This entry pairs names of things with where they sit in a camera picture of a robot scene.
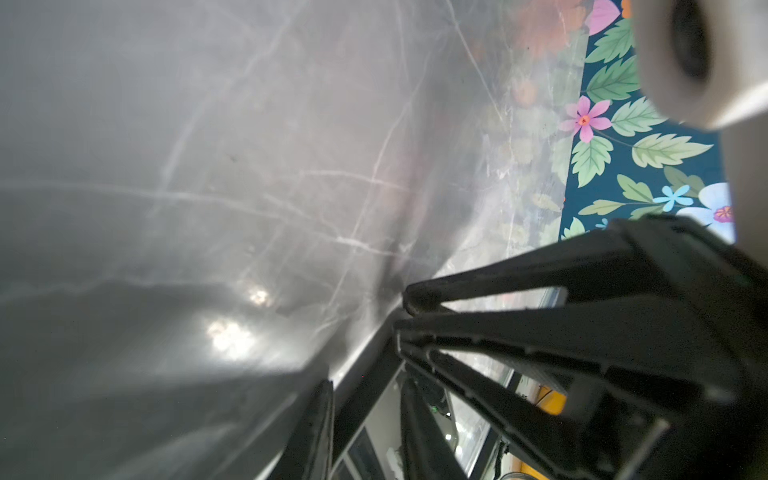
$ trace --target yellow object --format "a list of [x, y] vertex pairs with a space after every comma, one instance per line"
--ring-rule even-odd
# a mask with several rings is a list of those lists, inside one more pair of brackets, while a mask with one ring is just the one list
[[632, 0], [621, 0], [621, 16], [632, 18]]
[[[536, 397], [536, 405], [538, 408], [544, 410], [550, 415], [560, 415], [565, 407], [565, 395], [554, 392], [552, 389], [542, 386], [538, 390], [538, 396]], [[527, 473], [531, 477], [538, 478], [538, 480], [549, 480], [541, 473], [536, 472], [533, 468], [525, 463], [522, 464], [520, 472]]]

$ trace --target blue flower pattern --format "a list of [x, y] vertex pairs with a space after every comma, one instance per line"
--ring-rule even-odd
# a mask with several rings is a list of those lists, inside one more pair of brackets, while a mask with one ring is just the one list
[[663, 204], [664, 202], [667, 202], [667, 204], [664, 205], [665, 212], [672, 211], [672, 207], [674, 207], [675, 203], [689, 207], [690, 205], [694, 204], [694, 199], [683, 197], [683, 195], [688, 193], [688, 190], [690, 190], [690, 185], [683, 185], [682, 187], [678, 188], [677, 191], [673, 192], [672, 187], [667, 185], [661, 189], [661, 193], [666, 195], [666, 197], [656, 197], [654, 198], [654, 202], [657, 204]]

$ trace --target white cylindrical part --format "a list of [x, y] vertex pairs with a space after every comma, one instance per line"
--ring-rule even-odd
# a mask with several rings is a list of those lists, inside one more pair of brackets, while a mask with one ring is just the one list
[[768, 110], [768, 2], [694, 0], [709, 51], [704, 78], [687, 74], [674, 50], [680, 0], [636, 0], [635, 49], [641, 85], [658, 110], [694, 127], [719, 129]]

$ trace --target cable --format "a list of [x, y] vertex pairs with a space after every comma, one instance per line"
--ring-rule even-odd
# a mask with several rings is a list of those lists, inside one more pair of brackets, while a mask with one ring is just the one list
[[501, 477], [499, 480], [512, 480], [513, 478], [518, 480], [536, 480], [536, 477], [521, 472], [508, 473], [507, 475]]
[[499, 440], [498, 452], [496, 453], [496, 462], [494, 462], [493, 465], [493, 478], [499, 478], [502, 476], [502, 458], [504, 457], [505, 446], [506, 444], [504, 443], [504, 440]]

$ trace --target black hole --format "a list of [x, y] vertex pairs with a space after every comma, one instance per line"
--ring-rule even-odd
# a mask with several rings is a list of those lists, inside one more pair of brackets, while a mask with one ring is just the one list
[[696, 0], [677, 0], [672, 13], [672, 45], [683, 71], [703, 81], [710, 71], [710, 46], [704, 16]]

